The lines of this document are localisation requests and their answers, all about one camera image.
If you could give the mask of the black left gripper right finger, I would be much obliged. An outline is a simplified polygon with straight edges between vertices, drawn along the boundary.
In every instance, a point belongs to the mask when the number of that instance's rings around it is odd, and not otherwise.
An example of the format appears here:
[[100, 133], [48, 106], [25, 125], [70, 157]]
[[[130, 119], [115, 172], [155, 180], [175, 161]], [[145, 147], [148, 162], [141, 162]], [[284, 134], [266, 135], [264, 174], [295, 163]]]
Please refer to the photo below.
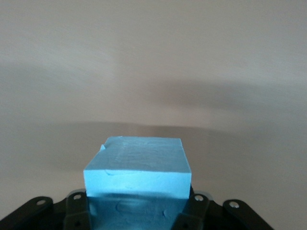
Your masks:
[[273, 230], [273, 227], [242, 200], [229, 199], [219, 205], [191, 188], [189, 199], [171, 229]]

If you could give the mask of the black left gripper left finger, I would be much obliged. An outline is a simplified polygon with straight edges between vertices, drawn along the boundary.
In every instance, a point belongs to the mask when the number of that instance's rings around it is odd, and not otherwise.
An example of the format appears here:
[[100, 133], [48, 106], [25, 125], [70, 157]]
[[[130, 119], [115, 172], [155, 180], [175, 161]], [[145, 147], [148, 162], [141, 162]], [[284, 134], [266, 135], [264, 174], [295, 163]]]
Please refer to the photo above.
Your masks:
[[30, 199], [0, 221], [2, 230], [89, 230], [91, 214], [85, 189], [70, 192], [55, 203], [52, 198]]

